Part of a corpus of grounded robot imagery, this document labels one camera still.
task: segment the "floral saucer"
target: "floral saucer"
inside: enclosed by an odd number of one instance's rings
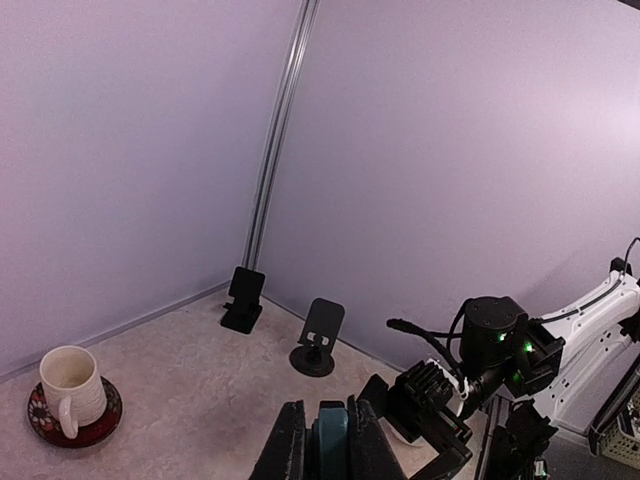
[[[60,423],[53,418],[44,397],[42,383],[38,383],[29,395],[27,415],[31,428],[45,441],[63,448],[84,448],[101,442],[113,433],[122,418],[122,398],[116,387],[104,377],[102,386],[107,394],[107,409],[98,420],[78,429],[73,440],[64,436]]]

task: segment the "floor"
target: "floor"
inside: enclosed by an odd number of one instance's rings
[[[320,400],[346,400],[373,373],[397,375],[338,342],[334,373],[305,377],[288,361],[299,319],[265,300],[253,333],[241,335],[218,324],[227,300],[218,293],[90,347],[124,400],[122,423],[94,447],[59,449],[30,430],[25,405],[37,371],[0,385],[0,479],[246,480],[284,402],[303,399],[309,423]],[[484,417],[468,423],[475,453]],[[408,476],[433,458],[430,447],[384,428]],[[472,460],[456,478],[472,479],[474,468]]]
[[[593,457],[587,447],[555,436],[545,453],[552,479],[637,480],[640,472],[604,456]]]

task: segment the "black cable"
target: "black cable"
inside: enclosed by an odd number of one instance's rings
[[[622,269],[623,275],[627,274],[627,265],[629,265],[629,254],[631,253],[631,249],[636,244],[636,242],[640,242],[640,237],[634,238],[629,244],[629,247],[627,248],[627,253],[624,256],[624,268]]]
[[[551,318],[536,319],[535,320],[536,323],[539,323],[540,325],[545,325],[547,323],[557,322],[558,320],[562,320],[563,318],[567,318],[567,317],[570,317],[572,315],[577,315],[581,311],[589,308],[590,306],[598,303],[603,298],[609,296],[616,288],[618,288],[620,286],[620,284],[622,283],[622,277],[624,277],[627,274],[627,265],[629,265],[629,254],[631,253],[631,250],[633,249],[633,246],[636,244],[636,242],[639,242],[639,241],[640,241],[640,237],[635,237],[631,241],[631,243],[629,244],[629,247],[627,248],[627,253],[624,256],[624,267],[622,268],[622,272],[620,274],[620,277],[618,278],[618,280],[616,280],[616,282],[613,284],[613,286],[609,290],[604,292],[602,295],[598,295],[593,300],[589,300],[584,305],[580,305],[579,307],[571,310],[570,312],[566,312],[566,313],[563,313],[562,315],[557,315],[557,316],[551,317]]]
[[[530,400],[518,400],[517,402],[511,402],[509,404],[509,415],[513,413],[513,411],[516,409],[518,405],[522,405],[523,403],[527,403],[529,401]]]
[[[461,392],[464,391],[464,375],[460,370],[460,364],[456,361],[455,358],[453,358],[451,352],[449,352],[449,350],[447,350],[431,332],[428,332],[424,328],[414,325],[411,322],[402,320],[401,318],[392,318],[390,320],[387,320],[387,327],[403,333],[408,333],[410,335],[416,335],[426,340],[429,345],[435,348],[436,351],[440,355],[442,355],[442,358],[444,358],[444,360],[453,370],[453,374],[458,380],[458,390],[460,390]]]
[[[427,330],[427,332],[436,338],[462,338],[461,333],[434,332],[432,330]]]
[[[463,303],[462,306],[460,307],[460,310],[458,310],[458,313],[456,313],[455,318],[453,319],[453,322],[451,322],[451,328],[449,329],[449,336],[447,337],[447,350],[449,351],[449,353],[451,353],[451,340],[453,340],[454,338],[460,338],[462,337],[462,334],[455,334],[453,332],[456,331],[456,327],[458,326],[458,322],[460,321],[460,319],[462,318],[462,316],[464,315],[464,309],[467,307],[467,304],[471,301],[470,298],[467,298]]]

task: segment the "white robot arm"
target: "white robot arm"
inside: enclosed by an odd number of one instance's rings
[[[593,379],[632,343],[620,322],[639,311],[638,280],[614,270],[575,303],[541,318],[545,329],[566,341],[558,376],[533,396],[536,410],[552,425],[571,427],[563,423],[563,414],[578,407],[576,400]]]

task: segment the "purple wall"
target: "purple wall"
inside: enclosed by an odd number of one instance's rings
[[[0,6],[0,375],[230,278],[299,6]]]
[[[640,12],[615,1],[323,0],[278,170],[267,294],[346,306],[399,366],[464,299],[533,315],[640,234]],[[632,258],[640,270],[640,251]]]

